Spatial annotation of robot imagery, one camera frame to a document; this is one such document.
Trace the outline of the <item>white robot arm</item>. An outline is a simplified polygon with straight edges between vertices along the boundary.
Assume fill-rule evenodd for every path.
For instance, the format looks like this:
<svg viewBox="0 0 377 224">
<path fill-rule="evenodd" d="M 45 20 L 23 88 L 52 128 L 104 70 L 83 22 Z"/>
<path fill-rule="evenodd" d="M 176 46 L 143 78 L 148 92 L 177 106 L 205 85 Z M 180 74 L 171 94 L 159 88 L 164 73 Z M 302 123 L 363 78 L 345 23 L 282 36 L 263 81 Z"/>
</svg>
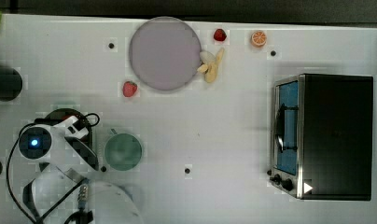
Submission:
<svg viewBox="0 0 377 224">
<path fill-rule="evenodd" d="M 20 154 L 46 167 L 23 190 L 36 224 L 144 224 L 131 197 L 97 179 L 96 153 L 81 139 L 89 134 L 70 116 L 51 124 L 36 122 L 19 137 Z"/>
</svg>

